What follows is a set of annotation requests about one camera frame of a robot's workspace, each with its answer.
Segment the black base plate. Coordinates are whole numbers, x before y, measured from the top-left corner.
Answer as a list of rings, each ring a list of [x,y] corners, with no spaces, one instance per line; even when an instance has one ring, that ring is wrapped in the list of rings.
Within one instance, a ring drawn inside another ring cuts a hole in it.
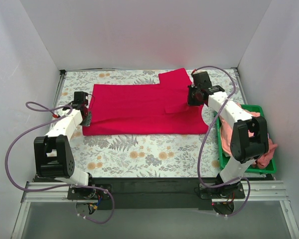
[[[76,202],[96,202],[99,210],[115,209],[199,209],[212,210],[212,200],[244,199],[242,185],[233,192],[229,188],[204,189],[197,178],[92,178],[90,184],[107,189],[114,197],[100,190],[70,188],[67,198]]]

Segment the dusty rose t-shirt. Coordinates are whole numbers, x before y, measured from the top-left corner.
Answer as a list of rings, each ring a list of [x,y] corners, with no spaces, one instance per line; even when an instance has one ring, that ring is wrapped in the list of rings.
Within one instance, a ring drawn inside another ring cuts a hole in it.
[[[278,144],[275,144],[272,142],[272,140],[269,138],[269,151],[262,155],[259,159],[256,161],[256,166],[260,169],[266,168],[271,160],[274,157],[275,150],[278,148]]]

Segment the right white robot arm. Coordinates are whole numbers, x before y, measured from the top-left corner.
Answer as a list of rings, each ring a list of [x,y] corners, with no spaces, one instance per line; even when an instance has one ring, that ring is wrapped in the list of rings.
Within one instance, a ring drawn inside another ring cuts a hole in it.
[[[192,71],[193,82],[188,86],[189,106],[208,106],[216,111],[232,129],[230,140],[231,157],[225,168],[217,175],[215,188],[221,198],[229,197],[233,184],[241,181],[243,174],[258,158],[269,151],[267,121],[263,116],[255,117],[231,100],[231,95],[219,85],[212,85],[204,67]]]

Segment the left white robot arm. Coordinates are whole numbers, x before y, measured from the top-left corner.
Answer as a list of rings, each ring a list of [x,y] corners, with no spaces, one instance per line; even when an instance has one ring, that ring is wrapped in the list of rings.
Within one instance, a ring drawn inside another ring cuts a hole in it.
[[[53,117],[58,122],[45,135],[34,140],[36,174],[40,178],[52,178],[71,185],[80,185],[79,193],[85,199],[95,196],[96,187],[89,182],[89,174],[75,166],[70,139],[78,126],[89,126],[89,94],[75,92],[74,100],[62,107],[61,114]]]

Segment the salmon pink t-shirt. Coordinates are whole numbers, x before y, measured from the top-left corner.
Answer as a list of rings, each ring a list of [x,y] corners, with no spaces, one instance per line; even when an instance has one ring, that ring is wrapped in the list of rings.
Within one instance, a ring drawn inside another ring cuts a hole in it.
[[[221,147],[223,149],[223,153],[226,157],[232,156],[230,150],[230,143],[232,137],[232,128],[230,125],[222,118],[220,118],[221,126],[220,126],[220,135],[221,135]]]

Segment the green plastic bin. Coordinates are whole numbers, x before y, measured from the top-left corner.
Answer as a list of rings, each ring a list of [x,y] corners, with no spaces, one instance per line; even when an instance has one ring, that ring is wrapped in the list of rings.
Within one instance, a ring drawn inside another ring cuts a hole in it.
[[[257,105],[240,105],[240,106],[245,111],[250,112],[254,116],[264,117],[263,109],[260,106]],[[221,122],[220,122],[220,118],[218,118],[216,121],[216,133],[217,133],[217,142],[218,142],[219,165],[220,165],[220,169],[223,169],[227,165],[230,157],[225,156],[225,154],[223,153],[223,149],[221,147],[220,126],[221,126]],[[258,168],[255,162],[246,170],[246,172],[248,173],[257,173],[257,174],[273,174],[276,173],[276,171],[277,169],[276,169],[276,163],[274,158],[271,160],[269,165],[264,169]]]

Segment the magenta red t-shirt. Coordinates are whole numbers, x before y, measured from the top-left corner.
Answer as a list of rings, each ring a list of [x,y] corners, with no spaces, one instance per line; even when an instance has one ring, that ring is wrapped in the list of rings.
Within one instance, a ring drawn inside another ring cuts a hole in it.
[[[95,84],[91,124],[82,128],[83,135],[205,134],[203,107],[187,104],[192,81],[186,70],[158,77],[158,84]]]

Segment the floral patterned table mat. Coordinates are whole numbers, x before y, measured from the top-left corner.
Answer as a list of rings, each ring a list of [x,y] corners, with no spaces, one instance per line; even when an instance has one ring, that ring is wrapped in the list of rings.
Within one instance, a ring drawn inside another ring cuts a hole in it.
[[[69,71],[57,105],[75,91],[92,93],[95,84],[157,84],[160,70]],[[215,177],[219,170],[216,130],[190,134],[84,136],[74,131],[70,145],[75,164],[94,177]]]

